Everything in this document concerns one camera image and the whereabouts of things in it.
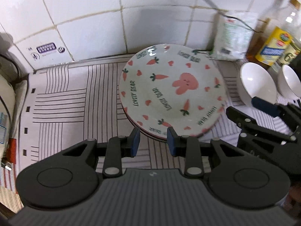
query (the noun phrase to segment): black cable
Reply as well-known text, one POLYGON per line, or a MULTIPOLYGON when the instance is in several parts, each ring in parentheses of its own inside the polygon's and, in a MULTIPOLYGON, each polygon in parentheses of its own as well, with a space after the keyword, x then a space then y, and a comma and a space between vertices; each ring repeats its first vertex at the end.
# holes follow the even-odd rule
POLYGON ((249 29, 251 29, 252 31, 256 32, 256 33, 261 33, 262 31, 255 31, 252 27, 250 27, 249 25, 246 24, 246 22, 242 21, 241 19, 237 18, 237 17, 233 17, 233 16, 228 16, 225 15, 218 7, 217 5, 211 1, 211 0, 203 0, 204 2, 206 2, 211 8, 213 8, 214 10, 216 10, 220 15, 229 18, 229 19, 236 19, 240 22, 242 22, 246 27, 248 27, 249 29))
POLYGON ((11 60, 10 58, 6 57, 6 56, 3 55, 3 54, 0 54, 0 57, 6 59, 7 61, 11 62, 11 63, 15 66, 15 68, 16 68, 16 70, 17 70, 18 78, 20 78, 20 71, 19 71, 18 65, 17 65, 13 60, 11 60))

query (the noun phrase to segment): red heart pattern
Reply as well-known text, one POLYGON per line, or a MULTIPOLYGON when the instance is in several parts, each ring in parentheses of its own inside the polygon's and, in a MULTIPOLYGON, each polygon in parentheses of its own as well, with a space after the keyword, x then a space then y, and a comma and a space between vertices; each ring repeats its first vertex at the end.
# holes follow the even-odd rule
POLYGON ((224 111, 224 106, 220 107, 218 112, 223 112, 224 111))
POLYGON ((145 101, 145 104, 146 104, 146 106, 149 106, 149 105, 150 105, 150 103, 151 103, 151 100, 147 100, 147 101, 145 101))

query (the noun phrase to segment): ceramic plate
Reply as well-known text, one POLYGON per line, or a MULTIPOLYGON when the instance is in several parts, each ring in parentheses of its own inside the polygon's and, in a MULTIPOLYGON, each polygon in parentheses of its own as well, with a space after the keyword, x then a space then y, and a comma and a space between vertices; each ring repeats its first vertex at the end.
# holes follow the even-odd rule
MULTIPOLYGON (((137 125, 127 114, 125 114, 129 120, 129 122, 133 125, 133 127, 140 127, 139 125, 137 125)), ((163 138, 159 138, 157 136, 154 136, 148 132, 146 132, 145 130, 141 129, 140 130, 141 133, 143 133, 145 136, 147 136, 148 138, 151 138, 151 139, 154 139, 156 141, 159 141, 159 142, 163 142, 165 143, 166 142, 166 139, 163 139, 163 138)))
POLYGON ((170 126, 178 135, 208 131, 224 110, 226 94, 221 74, 206 56, 175 44, 136 53, 119 82, 127 115, 147 133, 163 139, 170 126))

